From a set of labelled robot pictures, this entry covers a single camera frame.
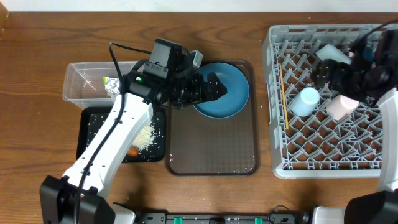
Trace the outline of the light blue bowl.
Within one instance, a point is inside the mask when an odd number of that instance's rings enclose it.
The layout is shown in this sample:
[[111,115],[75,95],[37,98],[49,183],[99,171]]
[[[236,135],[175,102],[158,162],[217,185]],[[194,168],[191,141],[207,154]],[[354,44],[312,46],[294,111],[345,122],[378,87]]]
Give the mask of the light blue bowl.
[[322,61],[330,59],[346,64],[351,63],[351,59],[347,55],[345,55],[342,51],[338,50],[335,46],[331,44],[326,44],[320,50],[316,51],[315,55]]

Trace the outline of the pink cup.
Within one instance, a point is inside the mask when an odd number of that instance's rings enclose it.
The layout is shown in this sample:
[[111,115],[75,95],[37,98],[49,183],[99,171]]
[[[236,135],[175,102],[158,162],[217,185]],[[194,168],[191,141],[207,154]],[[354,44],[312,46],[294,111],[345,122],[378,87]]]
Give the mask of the pink cup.
[[326,107],[326,112],[336,121],[341,120],[345,116],[351,114],[357,107],[359,102],[343,95],[338,95],[332,99]]

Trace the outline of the dark blue plate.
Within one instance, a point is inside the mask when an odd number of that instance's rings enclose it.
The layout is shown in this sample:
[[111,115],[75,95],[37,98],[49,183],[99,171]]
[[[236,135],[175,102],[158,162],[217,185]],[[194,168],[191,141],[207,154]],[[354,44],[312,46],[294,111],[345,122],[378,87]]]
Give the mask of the dark blue plate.
[[249,83],[237,67],[215,62],[202,66],[197,72],[203,74],[205,80],[209,73],[215,73],[227,89],[227,94],[216,101],[193,105],[199,113],[209,118],[224,119],[238,114],[246,106],[250,94]]

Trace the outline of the light blue cup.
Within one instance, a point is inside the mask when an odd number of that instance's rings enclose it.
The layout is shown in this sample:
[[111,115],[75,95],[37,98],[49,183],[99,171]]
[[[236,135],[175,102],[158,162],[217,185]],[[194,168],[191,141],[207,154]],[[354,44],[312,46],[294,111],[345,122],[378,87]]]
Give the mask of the light blue cup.
[[309,116],[319,100],[319,92],[313,87],[306,87],[294,97],[294,102],[290,110],[297,116]]

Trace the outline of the foil wrapper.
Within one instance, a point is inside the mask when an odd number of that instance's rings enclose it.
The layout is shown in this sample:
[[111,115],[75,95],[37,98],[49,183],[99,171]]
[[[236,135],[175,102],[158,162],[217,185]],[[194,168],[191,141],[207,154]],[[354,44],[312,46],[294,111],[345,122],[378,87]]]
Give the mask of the foil wrapper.
[[118,78],[103,77],[103,84],[110,98],[115,98],[120,94],[120,81]]

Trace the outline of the white rice pile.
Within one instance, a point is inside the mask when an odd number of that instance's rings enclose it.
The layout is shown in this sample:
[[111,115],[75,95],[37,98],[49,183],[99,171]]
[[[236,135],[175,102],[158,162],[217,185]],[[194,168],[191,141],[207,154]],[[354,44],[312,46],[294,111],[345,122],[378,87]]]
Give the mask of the white rice pile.
[[147,150],[154,142],[154,130],[152,123],[145,125],[133,141],[132,147],[135,147],[138,151]]

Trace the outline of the orange carrot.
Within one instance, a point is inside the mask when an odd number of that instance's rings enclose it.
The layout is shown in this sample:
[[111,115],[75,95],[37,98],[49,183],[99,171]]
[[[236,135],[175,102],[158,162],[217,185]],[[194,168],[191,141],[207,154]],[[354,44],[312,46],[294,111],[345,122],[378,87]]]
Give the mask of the orange carrot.
[[139,154],[139,150],[138,150],[138,148],[136,148],[134,146],[131,146],[127,152],[127,155],[131,156],[131,157],[136,157],[138,154]]

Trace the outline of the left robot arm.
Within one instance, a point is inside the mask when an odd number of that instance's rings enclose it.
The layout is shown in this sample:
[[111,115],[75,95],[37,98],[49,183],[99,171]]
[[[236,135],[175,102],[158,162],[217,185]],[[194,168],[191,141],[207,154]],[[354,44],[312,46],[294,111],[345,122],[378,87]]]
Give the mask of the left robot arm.
[[198,72],[202,60],[199,51],[158,38],[148,59],[118,74],[119,94],[96,136],[61,178],[48,176],[40,186],[44,223],[135,221],[131,209],[106,200],[116,172],[155,110],[180,110],[226,94],[215,73]]

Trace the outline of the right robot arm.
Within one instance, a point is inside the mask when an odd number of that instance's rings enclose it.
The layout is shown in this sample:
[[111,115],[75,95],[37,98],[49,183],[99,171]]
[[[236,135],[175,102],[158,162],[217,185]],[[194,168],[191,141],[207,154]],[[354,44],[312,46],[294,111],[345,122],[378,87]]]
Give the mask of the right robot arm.
[[310,78],[317,86],[360,102],[373,98],[382,118],[382,168],[377,191],[356,197],[343,208],[314,208],[312,223],[397,223],[397,30],[381,33],[376,50],[368,44],[372,32],[358,37],[350,55],[325,46],[322,61]]

